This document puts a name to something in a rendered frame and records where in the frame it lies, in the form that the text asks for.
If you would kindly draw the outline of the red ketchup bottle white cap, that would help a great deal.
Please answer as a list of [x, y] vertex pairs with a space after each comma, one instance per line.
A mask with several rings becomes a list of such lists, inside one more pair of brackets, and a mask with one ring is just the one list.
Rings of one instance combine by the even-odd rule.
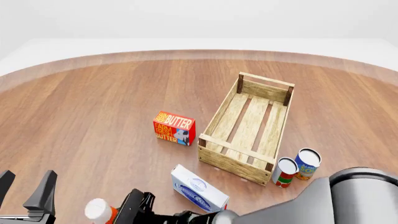
[[118, 209], [108, 205], [104, 199], [96, 198], [87, 203], [84, 213], [92, 224], [113, 224]]

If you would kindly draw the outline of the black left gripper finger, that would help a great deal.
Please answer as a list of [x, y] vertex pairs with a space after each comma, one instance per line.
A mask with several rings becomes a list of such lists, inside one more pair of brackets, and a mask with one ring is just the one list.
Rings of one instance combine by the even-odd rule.
[[51, 214], [55, 216], [55, 186], [57, 182], [57, 173], [48, 170], [34, 193], [23, 204], [28, 210], [28, 216], [42, 216]]
[[5, 170], [0, 175], [0, 206], [2, 205], [4, 198], [12, 185], [15, 176], [16, 175], [9, 170]]

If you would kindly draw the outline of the tomato print tin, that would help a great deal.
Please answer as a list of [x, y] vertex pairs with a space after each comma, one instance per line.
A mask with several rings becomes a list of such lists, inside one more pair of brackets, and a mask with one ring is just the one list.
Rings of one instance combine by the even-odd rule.
[[272, 181], [280, 188], [287, 188], [298, 171], [299, 167], [292, 158], [282, 157], [275, 165]]

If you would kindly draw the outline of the blue alphabet soup tin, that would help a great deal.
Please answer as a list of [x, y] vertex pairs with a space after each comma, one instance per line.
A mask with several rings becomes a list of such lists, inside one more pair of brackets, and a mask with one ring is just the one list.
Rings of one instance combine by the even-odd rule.
[[309, 180], [318, 169], [322, 162], [319, 153], [313, 149], [303, 148], [299, 150], [295, 162], [298, 165], [296, 178], [300, 180]]

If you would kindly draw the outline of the wooden slat tray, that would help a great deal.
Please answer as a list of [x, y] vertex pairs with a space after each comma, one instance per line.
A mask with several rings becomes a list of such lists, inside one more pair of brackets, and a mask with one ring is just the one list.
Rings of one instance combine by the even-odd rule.
[[240, 72], [198, 137], [199, 160], [266, 185], [277, 164], [294, 87]]

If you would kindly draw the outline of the red butter box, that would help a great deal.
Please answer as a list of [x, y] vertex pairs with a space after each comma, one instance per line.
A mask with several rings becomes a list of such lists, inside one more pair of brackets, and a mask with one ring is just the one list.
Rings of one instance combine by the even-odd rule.
[[195, 119], [160, 111], [153, 120], [157, 138], [191, 146], [196, 136]]

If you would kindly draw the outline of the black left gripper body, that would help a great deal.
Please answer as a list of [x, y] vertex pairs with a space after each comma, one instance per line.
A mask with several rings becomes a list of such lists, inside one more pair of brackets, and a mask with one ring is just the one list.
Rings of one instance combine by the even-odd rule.
[[27, 215], [0, 216], [0, 224], [54, 224], [55, 212], [48, 210], [28, 210]]

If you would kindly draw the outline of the white and blue box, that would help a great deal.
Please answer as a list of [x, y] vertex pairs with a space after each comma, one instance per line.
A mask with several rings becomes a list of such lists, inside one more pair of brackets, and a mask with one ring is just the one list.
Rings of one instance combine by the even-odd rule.
[[178, 164], [171, 171], [173, 188], [207, 213], [226, 210], [229, 196]]

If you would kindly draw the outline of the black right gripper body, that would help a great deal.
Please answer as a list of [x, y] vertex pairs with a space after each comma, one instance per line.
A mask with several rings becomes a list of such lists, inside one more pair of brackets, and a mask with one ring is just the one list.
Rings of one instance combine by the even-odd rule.
[[116, 224], [139, 224], [148, 220], [154, 214], [154, 200], [154, 194], [133, 189], [119, 207]]

